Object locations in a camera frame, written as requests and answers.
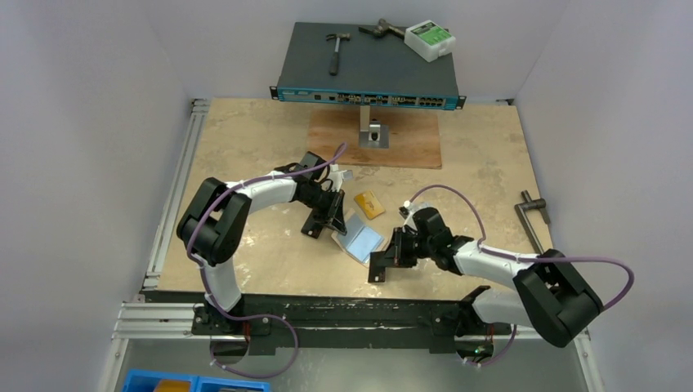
metal handle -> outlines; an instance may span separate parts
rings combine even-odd
[[[375,34],[373,33],[373,30],[371,30],[371,29],[366,29],[365,27],[360,27],[360,26],[359,26],[359,31],[360,31],[361,33],[367,33],[367,34],[370,34],[370,35],[375,35]]]
[[[395,34],[397,37],[405,39],[405,32],[398,29],[395,26],[390,26],[390,31],[392,31],[393,34]]]
[[[539,210],[542,214],[543,221],[548,225],[549,223],[551,223],[551,220],[548,218],[548,212],[546,211],[546,200],[542,198],[532,200],[530,193],[526,190],[523,190],[521,192],[521,196],[525,202],[516,204],[515,212],[517,213],[517,217],[520,218],[520,223],[522,223],[522,227],[525,229],[527,237],[530,238],[532,248],[536,253],[542,254],[543,247],[541,245],[541,242],[539,241],[539,237],[537,237],[537,234],[534,231],[534,227],[532,227],[532,223],[527,218],[527,211]]]
[[[335,51],[332,54],[332,61],[329,62],[329,74],[336,75],[339,72],[339,52]]]

white block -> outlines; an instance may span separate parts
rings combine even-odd
[[[405,44],[429,63],[453,51],[455,37],[430,20],[405,31]]]

hammer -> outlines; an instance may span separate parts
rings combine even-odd
[[[350,33],[336,33],[327,34],[327,40],[336,39],[337,43],[334,45],[334,53],[332,54],[332,61],[329,62],[329,74],[336,75],[339,72],[339,42],[341,40],[349,41],[351,39]]]
[[[375,38],[383,38],[389,33],[395,34],[397,37],[405,39],[405,32],[398,29],[392,23],[388,22],[387,20],[380,19],[378,21],[378,25],[375,26],[374,29],[366,29],[365,27],[359,27],[359,31],[361,33],[368,33]]]

white wall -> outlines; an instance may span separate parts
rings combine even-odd
[[[590,327],[608,391],[693,385],[693,2],[572,0],[517,98],[555,244],[632,293]],[[604,299],[614,269],[583,269]]]
[[[398,25],[426,19],[450,28],[460,94],[513,98],[568,0],[145,0],[154,31],[194,97],[268,97],[293,23]]]
[[[95,390],[188,105],[138,4],[59,3],[0,7],[2,390]]]

blue bin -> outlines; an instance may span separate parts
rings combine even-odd
[[[194,392],[196,391],[198,379],[198,376],[189,376],[187,374],[133,369],[127,373],[123,392],[153,392],[161,380],[188,381],[190,383],[190,392]]]
[[[228,380],[226,378],[200,377],[194,392],[219,392],[221,388],[238,388],[252,392],[271,392],[270,384],[258,381]]]

